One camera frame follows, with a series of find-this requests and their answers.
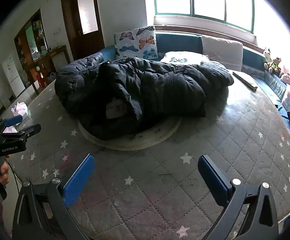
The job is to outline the teal sofa bed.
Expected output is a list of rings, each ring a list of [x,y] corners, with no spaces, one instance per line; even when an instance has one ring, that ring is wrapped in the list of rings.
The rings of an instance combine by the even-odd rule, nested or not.
[[[161,60],[165,53],[170,51],[191,51],[206,55],[203,53],[202,36],[205,35],[177,31],[156,31],[158,59],[154,60]],[[116,60],[114,45],[102,49],[101,52],[105,61]],[[265,70],[264,55],[243,45],[241,71],[252,76],[269,96],[290,131],[290,87],[280,81],[276,74],[270,74],[268,70]]]

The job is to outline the black puffer down jacket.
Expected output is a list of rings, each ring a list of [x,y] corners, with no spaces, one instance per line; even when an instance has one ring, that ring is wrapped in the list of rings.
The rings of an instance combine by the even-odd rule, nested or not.
[[[218,62],[105,61],[96,53],[59,71],[54,88],[65,110],[90,135],[111,140],[170,118],[205,116],[206,102],[233,82]]]

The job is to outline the pink pig plush toy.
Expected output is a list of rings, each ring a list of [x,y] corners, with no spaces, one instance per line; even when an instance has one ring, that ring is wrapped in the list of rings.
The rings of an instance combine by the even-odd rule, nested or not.
[[[280,77],[280,81],[282,81],[286,85],[290,85],[290,74],[289,73],[283,73]]]

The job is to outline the grey star quilted mat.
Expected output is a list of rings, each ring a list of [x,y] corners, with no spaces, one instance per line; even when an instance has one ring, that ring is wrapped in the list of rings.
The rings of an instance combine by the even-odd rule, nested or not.
[[[71,206],[92,239],[201,239],[221,212],[197,170],[203,154],[230,178],[267,182],[284,219],[290,214],[290,133],[274,104],[262,90],[235,81],[206,111],[205,118],[180,121],[157,145],[110,150],[80,131],[50,86],[23,123],[39,123],[41,132],[9,162],[20,180],[40,184],[93,155],[95,171]]]

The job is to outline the butterfly print pillow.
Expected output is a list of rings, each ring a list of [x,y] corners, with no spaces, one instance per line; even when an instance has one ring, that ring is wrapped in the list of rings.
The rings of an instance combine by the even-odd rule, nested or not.
[[[158,59],[154,25],[114,33],[115,57],[139,57],[147,60]]]

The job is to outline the white husky plush toy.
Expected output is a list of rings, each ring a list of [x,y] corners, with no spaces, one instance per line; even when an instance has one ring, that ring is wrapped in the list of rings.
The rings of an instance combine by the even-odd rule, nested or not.
[[[271,64],[272,64],[272,59],[270,57],[270,49],[269,48],[264,48],[263,50],[263,55],[264,55],[264,68],[266,70],[269,70]]]

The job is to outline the white refrigerator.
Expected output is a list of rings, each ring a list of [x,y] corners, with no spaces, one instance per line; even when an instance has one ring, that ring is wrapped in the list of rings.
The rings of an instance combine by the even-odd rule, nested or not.
[[[6,58],[1,63],[1,66],[12,90],[12,94],[15,98],[18,98],[18,96],[20,96],[20,94],[22,94],[22,92],[25,90],[25,86],[18,73],[12,56],[10,55],[8,58]]]

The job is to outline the green framed window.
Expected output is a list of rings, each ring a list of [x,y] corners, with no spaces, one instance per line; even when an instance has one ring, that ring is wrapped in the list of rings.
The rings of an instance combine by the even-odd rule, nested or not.
[[[156,15],[201,18],[254,32],[254,0],[153,0]]]

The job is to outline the white pillow with blue print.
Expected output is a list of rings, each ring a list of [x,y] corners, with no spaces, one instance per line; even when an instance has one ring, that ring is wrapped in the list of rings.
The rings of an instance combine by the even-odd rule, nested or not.
[[[165,53],[161,62],[172,64],[201,64],[201,62],[207,62],[209,60],[208,55],[191,51],[170,51]]]

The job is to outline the dark wooden door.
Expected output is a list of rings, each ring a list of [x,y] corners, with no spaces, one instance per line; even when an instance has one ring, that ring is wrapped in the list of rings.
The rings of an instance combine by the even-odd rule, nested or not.
[[[105,48],[97,0],[61,0],[61,7],[74,60]]]

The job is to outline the brown bear plush toy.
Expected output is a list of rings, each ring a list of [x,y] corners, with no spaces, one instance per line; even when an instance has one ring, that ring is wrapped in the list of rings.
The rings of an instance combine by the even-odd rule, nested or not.
[[[270,74],[275,73],[278,76],[281,74],[281,68],[279,67],[279,64],[281,62],[281,59],[279,57],[273,59],[273,61],[268,64],[268,71]]]

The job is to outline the wooden display cabinet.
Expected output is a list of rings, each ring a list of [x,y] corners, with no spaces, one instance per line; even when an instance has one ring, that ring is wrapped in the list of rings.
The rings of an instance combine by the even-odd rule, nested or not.
[[[37,95],[52,83],[52,75],[57,73],[54,57],[63,56],[65,65],[70,63],[65,44],[54,48],[48,45],[40,9],[20,29],[14,44],[22,69]]]

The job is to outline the beige back cushion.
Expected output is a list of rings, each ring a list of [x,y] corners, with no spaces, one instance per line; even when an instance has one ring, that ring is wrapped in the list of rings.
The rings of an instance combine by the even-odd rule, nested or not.
[[[227,69],[241,71],[243,44],[224,38],[202,36],[203,53],[212,61],[223,64]]]

